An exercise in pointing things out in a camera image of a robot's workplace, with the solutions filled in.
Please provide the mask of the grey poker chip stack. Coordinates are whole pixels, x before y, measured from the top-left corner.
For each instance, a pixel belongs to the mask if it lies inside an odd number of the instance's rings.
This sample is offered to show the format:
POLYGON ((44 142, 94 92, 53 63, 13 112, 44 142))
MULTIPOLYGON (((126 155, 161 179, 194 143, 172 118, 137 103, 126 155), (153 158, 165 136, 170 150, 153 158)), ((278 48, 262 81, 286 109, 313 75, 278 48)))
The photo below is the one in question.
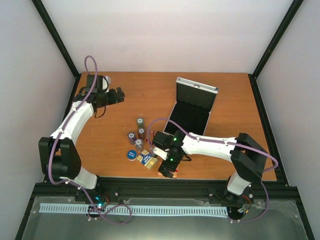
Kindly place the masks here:
POLYGON ((136 150, 139 151, 139 152, 141 152, 143 150, 143 148, 144 148, 144 142, 140 138, 135 139, 134 145, 136 147, 136 150))

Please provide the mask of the green poker chip stack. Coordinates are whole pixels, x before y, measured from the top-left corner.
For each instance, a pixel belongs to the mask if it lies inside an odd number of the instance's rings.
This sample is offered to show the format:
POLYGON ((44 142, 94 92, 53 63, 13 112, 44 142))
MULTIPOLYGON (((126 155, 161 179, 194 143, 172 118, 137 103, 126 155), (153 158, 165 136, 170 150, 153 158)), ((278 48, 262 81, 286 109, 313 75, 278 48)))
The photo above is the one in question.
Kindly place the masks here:
POLYGON ((142 117, 139 117, 136 120, 136 123, 137 123, 138 129, 144 129, 145 128, 145 122, 144 122, 144 119, 142 117))

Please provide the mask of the red playing card deck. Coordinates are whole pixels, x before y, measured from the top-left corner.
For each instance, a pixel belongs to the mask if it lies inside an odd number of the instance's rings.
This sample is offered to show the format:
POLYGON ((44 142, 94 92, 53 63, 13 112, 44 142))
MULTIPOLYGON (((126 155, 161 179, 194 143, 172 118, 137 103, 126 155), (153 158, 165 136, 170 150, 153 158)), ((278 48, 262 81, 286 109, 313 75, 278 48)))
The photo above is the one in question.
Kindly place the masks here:
POLYGON ((176 179, 178 177, 177 171, 166 171, 164 174, 161 172, 157 172, 158 178, 169 178, 169 179, 176 179))

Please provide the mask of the brown poker chip stack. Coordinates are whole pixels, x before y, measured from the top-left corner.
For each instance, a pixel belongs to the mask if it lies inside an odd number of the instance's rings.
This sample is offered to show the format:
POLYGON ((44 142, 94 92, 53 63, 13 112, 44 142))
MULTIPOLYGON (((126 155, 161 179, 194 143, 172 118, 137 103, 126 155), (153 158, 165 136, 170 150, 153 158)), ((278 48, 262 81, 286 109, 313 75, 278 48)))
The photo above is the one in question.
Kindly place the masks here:
POLYGON ((144 140, 146 138, 146 130, 143 127, 138 129, 138 138, 144 140))

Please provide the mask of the blue playing card deck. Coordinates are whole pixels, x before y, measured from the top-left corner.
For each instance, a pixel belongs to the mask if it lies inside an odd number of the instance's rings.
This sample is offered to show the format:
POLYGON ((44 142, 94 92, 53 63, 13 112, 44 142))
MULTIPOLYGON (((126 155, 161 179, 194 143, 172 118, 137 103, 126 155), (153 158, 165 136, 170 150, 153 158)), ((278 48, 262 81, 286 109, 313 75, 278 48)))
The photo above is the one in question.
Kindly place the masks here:
POLYGON ((158 159, 145 149, 136 157, 136 160, 149 170, 158 162, 158 159))

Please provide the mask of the aluminium poker case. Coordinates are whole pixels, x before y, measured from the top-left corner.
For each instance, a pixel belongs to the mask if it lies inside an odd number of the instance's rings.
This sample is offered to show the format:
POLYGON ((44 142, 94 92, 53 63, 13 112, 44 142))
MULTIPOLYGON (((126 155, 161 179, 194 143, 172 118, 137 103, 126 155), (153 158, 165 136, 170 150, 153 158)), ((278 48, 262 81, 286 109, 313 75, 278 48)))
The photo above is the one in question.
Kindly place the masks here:
POLYGON ((203 135, 218 92, 218 87, 178 77, 176 100, 168 119, 187 132, 203 135))

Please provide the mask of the blue dealer button stack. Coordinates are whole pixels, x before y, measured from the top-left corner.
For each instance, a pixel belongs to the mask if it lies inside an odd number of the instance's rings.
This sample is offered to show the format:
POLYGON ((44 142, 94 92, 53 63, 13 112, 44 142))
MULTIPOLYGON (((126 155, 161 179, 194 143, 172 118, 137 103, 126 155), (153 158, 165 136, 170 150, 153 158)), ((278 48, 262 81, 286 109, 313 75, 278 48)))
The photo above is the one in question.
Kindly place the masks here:
POLYGON ((129 150, 127 152, 127 159, 130 161, 130 162, 134 162, 137 158, 137 152, 135 150, 129 150))

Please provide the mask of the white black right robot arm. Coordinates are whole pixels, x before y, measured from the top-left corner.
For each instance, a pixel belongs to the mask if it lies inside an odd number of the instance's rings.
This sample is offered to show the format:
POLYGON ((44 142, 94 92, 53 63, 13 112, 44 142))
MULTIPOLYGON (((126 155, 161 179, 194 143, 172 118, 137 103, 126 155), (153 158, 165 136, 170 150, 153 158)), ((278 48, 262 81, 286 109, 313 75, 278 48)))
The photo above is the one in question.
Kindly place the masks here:
POLYGON ((260 183, 265 170, 267 152, 248 134, 217 138, 184 133, 174 135, 157 132, 151 144, 153 152, 162 159, 158 172, 172 178, 180 162, 190 162, 191 155, 219 158, 233 164, 235 173, 228 178, 224 190, 216 191, 217 198, 239 203, 251 184, 260 183))

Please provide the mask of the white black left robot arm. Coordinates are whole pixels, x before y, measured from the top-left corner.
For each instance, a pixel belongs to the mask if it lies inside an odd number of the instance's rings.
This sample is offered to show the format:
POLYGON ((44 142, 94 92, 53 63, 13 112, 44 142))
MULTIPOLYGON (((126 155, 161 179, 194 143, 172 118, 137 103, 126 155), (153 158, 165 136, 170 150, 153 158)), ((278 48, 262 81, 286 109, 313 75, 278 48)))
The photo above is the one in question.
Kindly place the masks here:
POLYGON ((97 116, 98 109, 125 100, 120 87, 110 88, 109 76, 89 74, 86 85, 73 98, 69 113, 61 125, 49 137, 38 142, 41 169, 55 184, 73 183, 86 190, 92 201, 103 198, 104 188, 97 184, 98 176, 82 166, 76 149, 77 139, 91 117, 97 116))

